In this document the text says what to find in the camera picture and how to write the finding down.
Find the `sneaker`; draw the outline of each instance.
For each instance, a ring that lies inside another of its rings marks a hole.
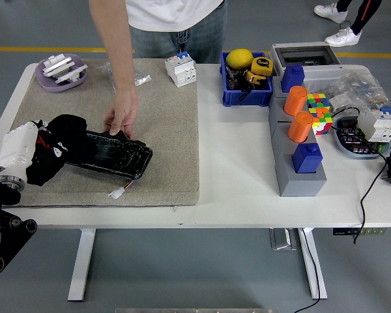
[[[314,7],[314,12],[322,18],[328,18],[338,24],[344,22],[347,15],[347,11],[338,12],[335,3],[332,3],[331,5],[317,5]]]
[[[341,29],[339,33],[327,37],[325,42],[332,47],[344,47],[344,46],[353,46],[359,42],[359,38],[362,34],[362,31],[355,35],[350,27],[346,29]]]

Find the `blue plastic bin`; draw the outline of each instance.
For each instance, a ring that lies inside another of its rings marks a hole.
[[[220,59],[220,72],[222,73],[223,79],[223,105],[224,106],[268,106],[269,100],[272,95],[272,78],[267,78],[267,88],[262,90],[252,90],[249,95],[247,95],[242,101],[239,101],[239,97],[244,94],[241,90],[230,90],[227,89],[226,84],[226,71],[225,61],[226,57],[230,52],[221,52]],[[265,57],[263,52],[252,52],[254,57]]]

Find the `orange cylinder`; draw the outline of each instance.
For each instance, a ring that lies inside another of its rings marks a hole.
[[[302,110],[307,100],[308,91],[302,86],[292,86],[289,90],[287,101],[285,101],[284,112],[295,116]]]
[[[309,112],[298,112],[288,130],[288,138],[297,143],[307,139],[307,135],[313,126],[313,115]]]

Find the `table leg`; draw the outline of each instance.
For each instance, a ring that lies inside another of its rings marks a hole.
[[[89,265],[91,253],[93,252],[95,229],[81,230],[81,239],[78,246],[76,264],[74,272],[72,273],[70,293],[68,294],[68,301],[83,301],[85,283],[87,282],[87,274],[89,272]]]
[[[320,287],[320,299],[327,299],[325,282],[323,281],[323,274],[321,273],[319,257],[317,256],[317,250],[314,244],[314,238],[312,230],[313,228],[303,228],[304,232],[299,228],[298,234],[300,235],[300,242],[302,247],[302,255],[304,256],[304,263],[306,264],[308,283],[310,284],[311,296],[313,299],[319,298],[319,288],[317,287],[317,277],[319,279]],[[317,269],[317,277],[315,275],[315,268],[313,260]]]

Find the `hand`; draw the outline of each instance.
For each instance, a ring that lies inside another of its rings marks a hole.
[[[136,90],[125,93],[116,92],[110,107],[104,114],[104,131],[110,130],[110,135],[116,135],[122,130],[133,140],[133,123],[138,114],[138,94]]]

